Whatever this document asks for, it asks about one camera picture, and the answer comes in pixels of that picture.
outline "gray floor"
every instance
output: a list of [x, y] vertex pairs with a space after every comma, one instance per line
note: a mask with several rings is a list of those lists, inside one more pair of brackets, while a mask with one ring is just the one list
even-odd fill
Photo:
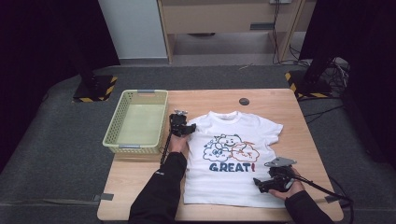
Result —
[[[303, 39], [304, 34], [297, 34], [292, 46], [299, 49]], [[0, 223], [100, 223], [96, 205], [32, 201], [89, 202], [103, 192], [113, 154], [102, 140], [123, 90], [287, 88], [284, 74], [301, 68], [272, 65], [274, 49], [267, 33], [180, 35], [178, 41], [171, 64], [132, 60], [95, 71], [119, 78], [107, 102], [71, 103], [79, 77], [49, 90], [0, 176]], [[300, 102], [300, 107], [309, 115], [341, 103], [314, 100]], [[396, 171], [365, 153], [346, 111], [326, 113], [308, 127], [328, 174], [355, 201], [355, 223], [396, 223]], [[344, 214], [340, 223], [348, 223], [349, 210]]]

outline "white cabinet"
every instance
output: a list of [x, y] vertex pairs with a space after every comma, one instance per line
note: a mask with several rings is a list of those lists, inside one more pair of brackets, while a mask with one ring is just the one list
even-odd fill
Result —
[[157, 0], [99, 0], [120, 59], [167, 58]]

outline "green basket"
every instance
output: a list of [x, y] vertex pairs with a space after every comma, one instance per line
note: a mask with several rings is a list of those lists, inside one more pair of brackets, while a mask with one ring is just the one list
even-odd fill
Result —
[[168, 91], [124, 91], [103, 145], [114, 153], [159, 153], [166, 122]]

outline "human hand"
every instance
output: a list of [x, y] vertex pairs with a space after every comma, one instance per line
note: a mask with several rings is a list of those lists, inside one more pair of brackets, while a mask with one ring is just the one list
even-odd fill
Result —
[[169, 141], [169, 151], [170, 152], [183, 152], [187, 147], [187, 140], [189, 138], [189, 134], [176, 136], [172, 134], [171, 140]]
[[[291, 167], [291, 169], [293, 170], [293, 172], [296, 175], [300, 175], [296, 169], [294, 169], [293, 167]], [[290, 189], [287, 192], [280, 192], [278, 190], [275, 189], [269, 189], [268, 192], [272, 195], [274, 195], [275, 197], [282, 199], [283, 201], [285, 201], [287, 198], [291, 197], [292, 195], [294, 195], [295, 193], [298, 193], [300, 191], [305, 190], [304, 185], [301, 183], [300, 180], [296, 180], [294, 179], [293, 184], [291, 185]]]

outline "human arm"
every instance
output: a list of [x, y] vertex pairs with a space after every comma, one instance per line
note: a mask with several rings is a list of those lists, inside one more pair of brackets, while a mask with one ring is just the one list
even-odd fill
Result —
[[270, 189], [268, 192], [285, 201], [286, 209], [297, 224], [333, 223], [329, 216], [309, 196], [300, 180], [294, 180], [287, 192], [274, 189]]
[[187, 136], [172, 135], [170, 153], [132, 204], [128, 223], [175, 223], [180, 181], [187, 167], [186, 158], [181, 153], [187, 147], [186, 141]]

